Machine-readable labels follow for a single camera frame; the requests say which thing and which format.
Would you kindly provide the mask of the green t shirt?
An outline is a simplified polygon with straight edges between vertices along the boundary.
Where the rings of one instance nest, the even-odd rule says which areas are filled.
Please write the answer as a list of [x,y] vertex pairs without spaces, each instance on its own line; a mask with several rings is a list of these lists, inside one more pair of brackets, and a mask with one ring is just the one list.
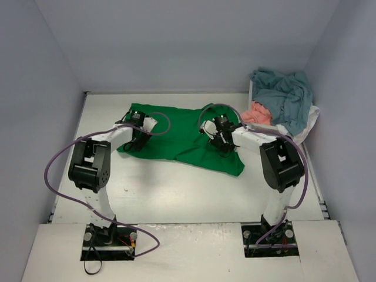
[[158,115],[158,112],[170,119],[171,127],[161,136],[152,136],[139,152],[129,145],[122,145],[117,151],[140,159],[177,161],[237,177],[244,169],[237,152],[219,151],[209,143],[207,135],[199,133],[198,126],[199,116],[202,116],[201,121],[205,121],[226,114],[231,122],[236,123],[237,115],[225,106],[213,106],[206,110],[205,108],[209,106],[205,105],[201,109],[182,109],[133,103],[130,110],[150,114],[157,120],[157,125],[153,128],[154,132],[164,132],[168,127],[168,121]]

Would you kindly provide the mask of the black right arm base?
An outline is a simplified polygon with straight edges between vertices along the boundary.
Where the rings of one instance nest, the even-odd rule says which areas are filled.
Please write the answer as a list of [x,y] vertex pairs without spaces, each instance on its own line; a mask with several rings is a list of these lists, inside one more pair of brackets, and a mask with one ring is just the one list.
[[261,229],[261,224],[241,224],[241,233],[245,258],[298,257],[296,237],[292,222],[283,223],[276,232],[262,240],[256,241],[267,231]]

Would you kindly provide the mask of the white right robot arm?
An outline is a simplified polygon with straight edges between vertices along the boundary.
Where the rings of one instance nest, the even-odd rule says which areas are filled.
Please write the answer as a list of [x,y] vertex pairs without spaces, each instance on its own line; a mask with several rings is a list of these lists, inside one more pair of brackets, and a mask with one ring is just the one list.
[[282,137],[256,132],[249,126],[229,121],[223,114],[200,125],[209,143],[223,153],[238,148],[258,153],[264,179],[270,187],[267,206],[261,215],[261,238],[273,242],[281,235],[278,222],[283,221],[294,188],[304,176],[304,165],[294,145]]

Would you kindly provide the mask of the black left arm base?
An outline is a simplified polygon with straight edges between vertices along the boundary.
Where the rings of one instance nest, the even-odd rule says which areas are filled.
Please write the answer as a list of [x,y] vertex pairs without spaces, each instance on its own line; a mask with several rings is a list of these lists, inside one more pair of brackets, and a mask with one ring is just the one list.
[[133,261],[137,231],[119,226],[111,239],[87,225],[83,235],[80,261]]

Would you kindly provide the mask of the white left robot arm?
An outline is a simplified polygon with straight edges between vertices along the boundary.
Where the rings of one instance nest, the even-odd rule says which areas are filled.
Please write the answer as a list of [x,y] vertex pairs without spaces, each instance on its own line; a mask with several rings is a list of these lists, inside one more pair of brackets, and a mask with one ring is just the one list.
[[156,119],[138,110],[129,112],[124,121],[117,121],[108,131],[77,142],[68,171],[68,178],[82,191],[90,205],[89,227],[103,246],[115,244],[117,224],[108,198],[106,185],[110,179],[111,155],[119,147],[130,145],[141,149],[151,138]]

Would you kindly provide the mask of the pink t shirt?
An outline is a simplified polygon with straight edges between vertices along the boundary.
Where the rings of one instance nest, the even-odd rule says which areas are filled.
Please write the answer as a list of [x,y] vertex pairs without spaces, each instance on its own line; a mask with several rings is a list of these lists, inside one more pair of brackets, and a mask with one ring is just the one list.
[[252,101],[250,109],[241,114],[241,118],[246,123],[257,123],[261,125],[271,125],[272,114],[262,104]]

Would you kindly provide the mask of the white laundry basket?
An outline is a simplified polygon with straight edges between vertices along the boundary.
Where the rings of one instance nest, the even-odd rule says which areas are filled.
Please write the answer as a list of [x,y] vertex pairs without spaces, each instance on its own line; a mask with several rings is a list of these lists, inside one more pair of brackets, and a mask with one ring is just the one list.
[[[254,101],[253,81],[250,79],[250,82],[249,82],[249,105],[251,104],[252,101]],[[268,126],[268,125],[261,125],[261,124],[257,124],[257,123],[251,123],[251,124],[252,124],[252,127],[255,127],[257,129],[270,130],[270,131],[273,131],[273,132],[279,132],[278,129],[276,128],[276,126],[272,125],[272,122],[271,122],[270,126]]]

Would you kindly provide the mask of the grey-blue t shirt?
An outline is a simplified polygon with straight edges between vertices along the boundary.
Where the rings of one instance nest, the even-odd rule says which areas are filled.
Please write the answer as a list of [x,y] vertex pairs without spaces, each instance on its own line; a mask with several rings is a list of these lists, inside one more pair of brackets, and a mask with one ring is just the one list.
[[250,76],[252,100],[264,106],[272,115],[272,125],[283,125],[292,136],[307,126],[313,91],[306,73],[258,68]]

